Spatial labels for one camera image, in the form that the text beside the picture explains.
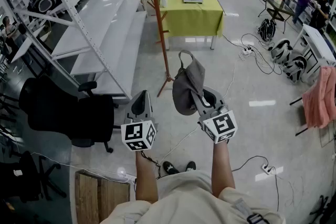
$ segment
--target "tiled floor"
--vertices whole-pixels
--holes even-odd
[[[261,21],[269,18],[266,12],[260,18],[257,17],[265,6],[260,0],[219,1],[228,15],[224,18],[223,34],[232,42],[239,42],[246,33],[257,35],[256,30]],[[149,8],[149,14],[154,14],[152,8]],[[293,42],[297,37],[296,31],[300,29],[286,25],[286,32],[282,34],[283,26],[283,23],[278,23],[274,41],[286,37]],[[320,195],[331,195],[334,153],[333,143],[321,148],[318,130],[308,130],[295,137],[300,117],[298,106],[290,107],[289,102],[301,95],[308,86],[303,83],[293,85],[283,74],[278,76],[274,73],[269,75],[262,73],[256,66],[253,56],[241,61],[238,56],[241,49],[234,47],[224,38],[217,40],[215,50],[210,50],[210,42],[204,43],[202,37],[195,40],[192,38],[194,37],[170,39],[171,49],[167,52],[167,56],[172,76],[176,75],[180,67],[178,52],[181,49],[188,49],[206,69],[205,84],[224,95],[232,81],[235,65],[235,79],[225,98],[229,108],[234,111],[238,124],[238,132],[229,143],[232,168],[240,167],[255,155],[267,157],[269,164],[278,171],[279,211],[286,216],[287,223],[308,223],[309,212],[318,202]],[[167,84],[159,98],[156,97],[165,79],[161,46],[155,44],[156,40],[156,20],[154,16],[149,16],[140,44],[132,94],[146,89],[151,95],[154,117],[159,124],[151,156],[161,160],[185,135],[197,127],[198,115],[183,116],[176,111],[172,100],[172,83]],[[268,52],[257,44],[256,38],[248,35],[243,41],[254,43],[254,46],[267,57]],[[296,49],[301,50],[302,47],[298,45]],[[188,57],[183,59],[185,62],[190,62]],[[269,68],[263,69],[265,72],[270,72]],[[274,100],[275,104],[249,105],[249,101],[263,100]],[[120,106],[116,110],[115,124],[121,124],[123,117],[123,106]],[[323,136],[322,144],[325,144],[326,140],[328,137]],[[72,147],[71,163],[113,173],[118,167],[124,167],[127,173],[135,175],[135,154],[124,147],[118,131],[113,134],[109,144],[114,148],[112,154],[106,153],[101,143],[91,148]],[[212,146],[212,141],[198,128],[166,160],[180,170],[184,170],[188,161],[194,160],[197,168],[210,172]],[[67,154],[69,147],[58,147],[58,151]],[[66,162],[65,155],[59,152],[51,152],[50,157]],[[236,187],[276,210],[275,178],[272,176],[262,179],[263,171],[260,167],[263,162],[262,158],[254,158],[241,170],[234,172]],[[72,218],[75,220],[73,171],[70,170],[70,201]],[[118,178],[114,174],[103,174]]]

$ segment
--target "chair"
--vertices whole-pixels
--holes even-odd
[[[49,175],[55,168],[60,169],[59,164],[53,164],[44,172],[42,160],[45,157],[39,156],[40,172],[38,172],[33,158],[28,151],[23,154],[11,152],[11,155],[19,156],[20,160],[18,163],[0,163],[1,198],[18,196],[22,202],[35,201],[39,199],[40,194],[42,195],[40,185],[42,185],[47,200],[51,200],[47,187],[50,187],[63,198],[67,197],[67,194],[49,178]]]
[[[335,67],[321,67],[316,84],[305,92],[302,97],[289,104],[293,105],[302,100],[305,110],[307,127],[296,133],[295,136],[311,127],[324,128],[329,122],[336,119],[335,83]]]
[[[19,107],[28,115],[29,127],[36,131],[52,131],[65,134],[72,145],[90,147],[103,142],[106,151],[114,126],[113,99],[109,95],[93,95],[95,81],[79,86],[78,91],[88,93],[88,98],[77,97],[62,91],[51,79],[42,76],[29,78],[20,93]]]

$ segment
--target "black bag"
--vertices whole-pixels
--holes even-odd
[[[258,34],[264,41],[271,41],[275,34],[275,23],[269,19],[263,20],[258,28]]]

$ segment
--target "shoe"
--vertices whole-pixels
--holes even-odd
[[[177,170],[174,165],[172,165],[170,162],[164,162],[163,163],[163,169],[166,171],[169,175],[175,175],[179,173],[179,170]]]
[[[187,164],[187,167],[185,168],[185,171],[191,171],[191,170],[196,170],[196,164],[195,162],[191,161]]]

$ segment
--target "coat rack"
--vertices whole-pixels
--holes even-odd
[[[167,82],[174,81],[174,79],[170,76],[170,73],[169,73],[169,66],[168,66],[168,59],[167,59],[167,52],[166,52],[166,44],[164,42],[164,35],[163,35],[164,31],[163,31],[163,28],[162,28],[162,20],[166,16],[166,12],[161,17],[159,0],[154,0],[154,9],[155,9],[156,20],[157,20],[157,24],[158,24],[157,26],[159,28],[159,33],[160,33],[160,41],[159,42],[161,43],[163,58],[164,58],[164,65],[166,67],[166,79],[165,79],[165,81],[164,81],[164,83],[163,83],[163,85],[162,85],[162,87],[161,87],[161,89],[160,89],[160,91],[157,95],[157,97],[159,97],[163,88],[167,84]]]

